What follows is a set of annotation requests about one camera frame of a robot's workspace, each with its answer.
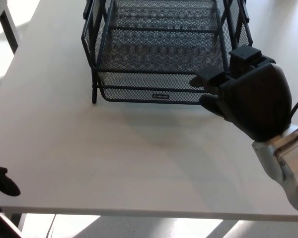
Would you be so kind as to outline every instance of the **black cable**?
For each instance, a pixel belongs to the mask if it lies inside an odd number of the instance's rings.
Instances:
[[[295,112],[298,109],[298,102],[296,103],[296,105],[294,106],[294,108],[292,109],[292,111],[290,112],[290,118],[293,118],[293,115],[295,114]]]

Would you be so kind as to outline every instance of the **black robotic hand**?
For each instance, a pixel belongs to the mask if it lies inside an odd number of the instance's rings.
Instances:
[[[208,66],[190,81],[204,87],[201,105],[234,123],[254,141],[269,140],[290,126],[292,97],[282,69],[251,46],[230,52],[229,73]]]

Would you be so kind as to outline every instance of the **wire mesh basket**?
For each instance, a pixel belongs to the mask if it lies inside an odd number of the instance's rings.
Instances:
[[[82,42],[107,101],[199,104],[199,69],[252,45],[246,0],[88,0]]]

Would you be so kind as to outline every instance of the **floor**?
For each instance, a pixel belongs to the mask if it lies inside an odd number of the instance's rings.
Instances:
[[[38,2],[8,0],[21,38]],[[12,59],[0,26],[0,85]],[[26,238],[298,238],[298,223],[27,214],[22,233]]]

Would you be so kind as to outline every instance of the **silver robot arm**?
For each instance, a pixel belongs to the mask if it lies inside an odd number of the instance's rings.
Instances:
[[[289,203],[298,210],[298,126],[252,147],[269,177],[279,183]]]

